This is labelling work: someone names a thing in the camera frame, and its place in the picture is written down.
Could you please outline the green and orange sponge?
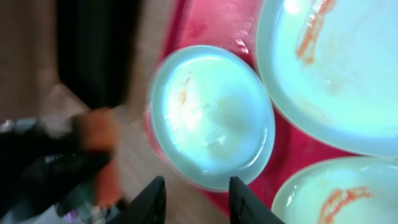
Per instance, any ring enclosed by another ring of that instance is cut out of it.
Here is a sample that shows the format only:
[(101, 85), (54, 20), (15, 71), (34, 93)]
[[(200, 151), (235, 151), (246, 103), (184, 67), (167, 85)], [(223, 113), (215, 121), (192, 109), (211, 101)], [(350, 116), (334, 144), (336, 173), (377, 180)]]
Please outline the green and orange sponge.
[(118, 122), (111, 108), (99, 108), (74, 117), (86, 152), (103, 152), (110, 161), (95, 175), (94, 204), (109, 208), (121, 197), (118, 161), (114, 154), (120, 143)]

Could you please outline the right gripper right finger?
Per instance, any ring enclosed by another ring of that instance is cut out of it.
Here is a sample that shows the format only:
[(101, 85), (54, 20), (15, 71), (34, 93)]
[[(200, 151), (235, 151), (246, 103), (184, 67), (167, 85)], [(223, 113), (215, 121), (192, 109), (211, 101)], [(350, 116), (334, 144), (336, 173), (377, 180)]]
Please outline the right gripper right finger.
[(229, 180), (230, 224), (284, 224), (236, 176)]

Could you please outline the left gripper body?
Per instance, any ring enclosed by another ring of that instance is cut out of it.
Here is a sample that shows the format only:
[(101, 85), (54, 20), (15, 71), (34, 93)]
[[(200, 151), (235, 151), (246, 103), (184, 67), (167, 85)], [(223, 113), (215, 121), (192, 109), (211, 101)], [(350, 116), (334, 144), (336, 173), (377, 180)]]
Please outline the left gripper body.
[(49, 208), (67, 221), (79, 213), (92, 218), (95, 175), (110, 161), (86, 152), (76, 122), (63, 136), (51, 136), (40, 123), (14, 124), (1, 133), (1, 216), (17, 222)]

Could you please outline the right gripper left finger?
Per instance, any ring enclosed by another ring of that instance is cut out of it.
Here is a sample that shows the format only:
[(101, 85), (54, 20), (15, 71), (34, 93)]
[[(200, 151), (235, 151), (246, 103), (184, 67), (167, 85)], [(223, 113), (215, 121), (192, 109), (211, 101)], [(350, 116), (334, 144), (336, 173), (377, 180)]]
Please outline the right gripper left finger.
[(109, 224), (164, 224), (167, 192), (165, 179), (155, 177), (131, 202), (122, 198), (116, 207), (119, 213)]

